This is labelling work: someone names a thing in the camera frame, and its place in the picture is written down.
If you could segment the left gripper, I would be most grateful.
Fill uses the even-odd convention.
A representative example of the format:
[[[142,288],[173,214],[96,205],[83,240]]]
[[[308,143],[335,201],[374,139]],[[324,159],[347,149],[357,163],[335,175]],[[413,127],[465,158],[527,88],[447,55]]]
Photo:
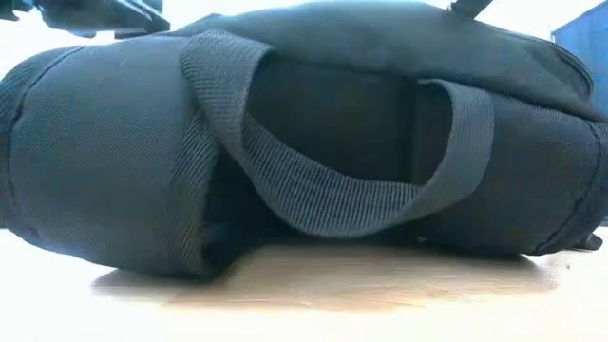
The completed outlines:
[[[84,38],[99,31],[126,39],[170,30],[162,9],[163,0],[40,0],[49,27]]]

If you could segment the black backpack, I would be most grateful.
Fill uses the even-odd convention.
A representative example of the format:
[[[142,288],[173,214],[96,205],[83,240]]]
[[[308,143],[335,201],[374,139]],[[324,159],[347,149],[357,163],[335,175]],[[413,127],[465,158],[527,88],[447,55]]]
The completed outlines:
[[[285,239],[553,254],[608,217],[592,93],[565,48],[411,1],[61,47],[0,80],[0,227],[166,276]]]

